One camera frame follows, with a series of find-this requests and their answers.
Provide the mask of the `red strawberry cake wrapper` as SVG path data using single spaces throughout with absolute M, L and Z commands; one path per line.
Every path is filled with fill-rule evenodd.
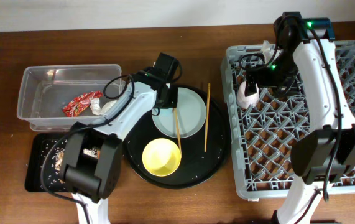
M 102 95 L 102 92 L 99 90 L 84 93 L 64 106 L 62 111 L 67 117 L 76 117 L 90 106 L 92 99 L 99 99 Z

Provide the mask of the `white tissue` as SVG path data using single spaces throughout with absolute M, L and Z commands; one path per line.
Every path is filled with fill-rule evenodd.
M 90 109 L 91 112 L 96 116 L 104 115 L 109 109 L 113 107 L 116 102 L 116 100 L 111 100 L 105 103 L 103 106 L 100 106 L 100 99 L 92 98 L 90 99 Z

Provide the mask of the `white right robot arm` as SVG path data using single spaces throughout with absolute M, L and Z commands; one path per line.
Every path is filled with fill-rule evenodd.
M 275 49 L 262 65 L 243 65 L 246 106 L 261 88 L 289 94 L 301 79 L 310 132 L 291 149 L 293 182 L 273 223 L 310 223 L 320 201 L 355 166 L 355 117 L 349 109 L 336 65 L 335 35 L 327 18 L 304 19 L 285 12 L 274 22 Z

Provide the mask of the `wooden chopstick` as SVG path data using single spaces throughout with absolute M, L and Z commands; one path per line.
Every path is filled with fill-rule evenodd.
M 178 112 L 177 108 L 174 108 L 173 109 L 173 114 L 174 114 L 174 118 L 175 118 L 178 148 L 179 148 L 179 151 L 180 151 L 180 159 L 182 159 L 182 145 L 181 145 L 181 140 L 180 140 L 180 128 L 179 128 L 178 113 L 177 112 Z
M 208 86 L 207 86 L 207 96 L 206 96 L 206 119 L 205 119 L 205 142 L 204 142 L 204 152 L 207 152 L 207 142 L 208 142 L 208 123 L 209 123 L 209 110 L 210 110 L 210 91 L 211 91 L 211 84 L 208 83 Z

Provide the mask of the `pink plastic cup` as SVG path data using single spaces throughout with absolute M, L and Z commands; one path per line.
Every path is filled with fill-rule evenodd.
M 236 101 L 237 104 L 242 108 L 242 109 L 248 109 L 250 105 L 256 106 L 257 103 L 259 102 L 259 88 L 256 86 L 256 92 L 252 95 L 246 96 L 245 95 L 245 90 L 246 90 L 246 81 L 243 81 L 238 89 L 237 95 L 236 95 Z

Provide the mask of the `grey round plate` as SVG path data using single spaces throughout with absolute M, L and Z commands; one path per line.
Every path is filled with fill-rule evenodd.
M 152 120 L 161 133 L 177 138 L 173 108 L 161 109 L 158 116 L 152 116 Z M 178 87 L 177 120 L 181 138 L 196 134 L 205 123 L 205 102 L 189 88 Z

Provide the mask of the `yellow bowl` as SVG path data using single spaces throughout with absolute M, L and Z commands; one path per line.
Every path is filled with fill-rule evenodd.
M 165 138 L 148 143 L 142 152 L 142 163 L 150 174 L 166 177 L 173 174 L 182 160 L 182 152 L 177 144 Z

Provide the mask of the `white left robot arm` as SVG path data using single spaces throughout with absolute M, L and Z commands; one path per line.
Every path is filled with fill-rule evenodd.
M 80 223 L 108 223 L 108 197 L 121 173 L 122 144 L 136 123 L 152 109 L 174 108 L 182 72 L 173 56 L 159 54 L 154 65 L 128 74 L 115 104 L 90 124 L 75 123 L 65 136 L 60 178 L 76 203 Z

